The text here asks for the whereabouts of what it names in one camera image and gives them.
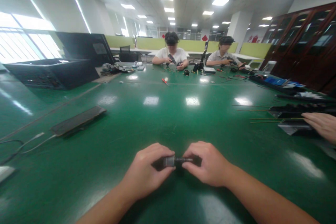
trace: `white shirt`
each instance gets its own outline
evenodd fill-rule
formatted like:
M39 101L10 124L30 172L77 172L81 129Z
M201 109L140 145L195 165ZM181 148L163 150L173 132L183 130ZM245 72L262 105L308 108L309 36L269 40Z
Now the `white shirt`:
M168 48L164 47L157 52L156 57L158 57L158 58L168 58L169 54L171 54L171 53L169 53ZM175 59L176 63L183 62L184 60L187 59L186 52L180 47L176 48L176 53L172 56Z
M221 53L220 53L219 50L217 50L217 51L215 51L214 53L212 53L212 54L209 56L208 61L222 61L222 60L226 60L228 57L230 57L231 59L233 59L234 61L236 61L237 64L241 63L241 62L239 61L239 59L238 59L236 56L234 56L234 55L232 55L232 54L229 54L229 53L227 53L227 52L226 52L226 53L223 55L223 57L222 57L222 56L221 56Z

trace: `computer monitor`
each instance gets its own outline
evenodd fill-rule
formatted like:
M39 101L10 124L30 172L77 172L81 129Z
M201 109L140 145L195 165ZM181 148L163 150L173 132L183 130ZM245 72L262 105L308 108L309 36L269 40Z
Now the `computer monitor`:
M64 45L66 58L91 60L95 67L115 63L104 34L56 32L56 35Z

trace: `green partition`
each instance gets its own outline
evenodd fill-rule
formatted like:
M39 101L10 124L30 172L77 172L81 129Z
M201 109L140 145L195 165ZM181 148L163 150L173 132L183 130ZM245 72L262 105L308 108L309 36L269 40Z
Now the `green partition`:
M122 37L122 36L109 36L105 35L106 40L110 47L121 47L121 46L131 46L135 48L134 38L132 37Z
M137 45L139 49L146 50L160 50L165 47L165 40L163 38L136 38Z
M178 47L185 51L204 52L205 42L198 40L180 40Z
M230 46L228 53L235 53L238 47L238 43L234 42L232 43L232 45ZM213 53L215 51L218 50L218 42L217 41L209 41L209 45L208 45L208 52L209 53Z
M240 54L264 59L272 44L265 43L244 43Z

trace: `wooden cabinet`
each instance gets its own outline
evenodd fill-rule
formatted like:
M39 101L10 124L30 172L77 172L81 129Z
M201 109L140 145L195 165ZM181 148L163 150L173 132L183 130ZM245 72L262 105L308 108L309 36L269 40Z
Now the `wooden cabinet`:
M261 68L276 61L273 75L321 91L336 75L336 3L274 18L263 43L272 45Z

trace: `hand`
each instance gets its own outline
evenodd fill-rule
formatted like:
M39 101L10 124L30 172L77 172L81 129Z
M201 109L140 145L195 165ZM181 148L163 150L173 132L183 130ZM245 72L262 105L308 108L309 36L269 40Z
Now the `hand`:
M173 61L170 58L165 58L165 60L166 60L165 62L168 64L173 63Z
M186 162L182 167L203 183L215 187L225 186L230 179L230 171L233 165L211 144L199 141L192 143L183 157L192 155L202 158L201 167Z
M177 70L179 70L179 71L181 71L181 70L183 70L184 69L184 65L183 64L181 64L181 65L179 65L178 67L176 67L177 68Z
M174 151L159 143L154 143L139 151L120 183L127 196L131 200L137 201L159 188L175 170L175 167L167 167L162 171L157 171L152 163L161 157L173 156L174 154Z
M336 145L336 117L323 113L303 113L302 116L321 136Z
M223 64L223 65L231 65L231 62L233 62L233 60L230 60L230 59L222 60L222 64Z

